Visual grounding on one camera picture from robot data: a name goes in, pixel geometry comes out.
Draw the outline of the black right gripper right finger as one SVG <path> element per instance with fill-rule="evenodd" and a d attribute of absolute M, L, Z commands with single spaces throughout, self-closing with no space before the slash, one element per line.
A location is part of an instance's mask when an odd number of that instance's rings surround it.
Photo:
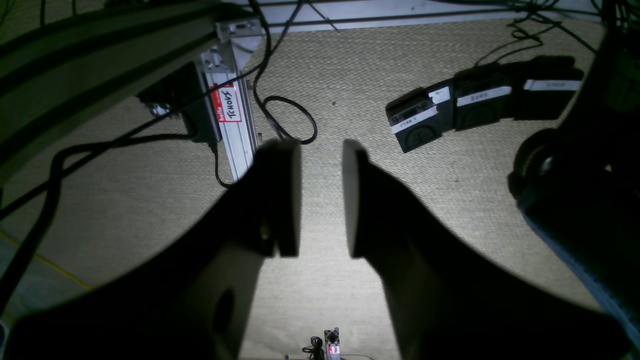
<path fill-rule="evenodd" d="M 382 281 L 404 360 L 619 360 L 622 326 L 527 283 L 457 238 L 400 180 L 347 139 L 350 255 Z"/>

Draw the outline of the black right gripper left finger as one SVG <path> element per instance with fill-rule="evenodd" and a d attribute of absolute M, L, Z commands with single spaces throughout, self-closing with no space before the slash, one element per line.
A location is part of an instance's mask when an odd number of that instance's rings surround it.
<path fill-rule="evenodd" d="M 20 319 L 5 358 L 237 359 L 263 262 L 298 256 L 301 207 L 301 146 L 268 141 L 171 246 L 109 284 Z"/>

